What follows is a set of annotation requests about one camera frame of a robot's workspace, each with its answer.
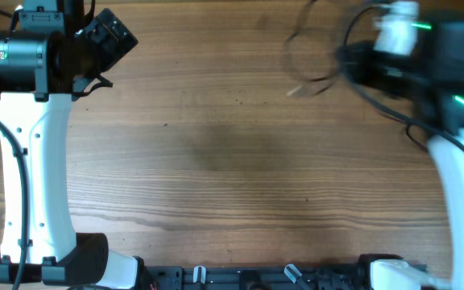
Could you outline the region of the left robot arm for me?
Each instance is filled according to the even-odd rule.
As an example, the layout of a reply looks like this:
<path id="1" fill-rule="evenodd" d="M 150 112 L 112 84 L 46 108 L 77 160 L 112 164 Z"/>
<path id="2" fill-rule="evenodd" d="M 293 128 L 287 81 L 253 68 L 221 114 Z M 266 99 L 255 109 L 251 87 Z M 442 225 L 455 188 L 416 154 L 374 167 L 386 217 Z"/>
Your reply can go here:
<path id="1" fill-rule="evenodd" d="M 109 9 L 26 1 L 0 30 L 0 140 L 5 225 L 0 284 L 145 289 L 141 258 L 74 230 L 66 138 L 75 101 L 109 88 L 104 74 L 138 41 Z"/>

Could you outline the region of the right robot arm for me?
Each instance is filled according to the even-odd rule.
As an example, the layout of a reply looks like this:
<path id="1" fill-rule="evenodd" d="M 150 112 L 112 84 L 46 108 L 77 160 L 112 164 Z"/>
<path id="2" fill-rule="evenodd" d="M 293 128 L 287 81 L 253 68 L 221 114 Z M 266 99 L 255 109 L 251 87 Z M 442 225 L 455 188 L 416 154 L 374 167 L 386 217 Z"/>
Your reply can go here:
<path id="1" fill-rule="evenodd" d="M 449 215 L 449 287 L 464 289 L 464 21 L 396 20 L 374 43 L 344 39 L 337 60 L 362 99 L 429 134 Z"/>

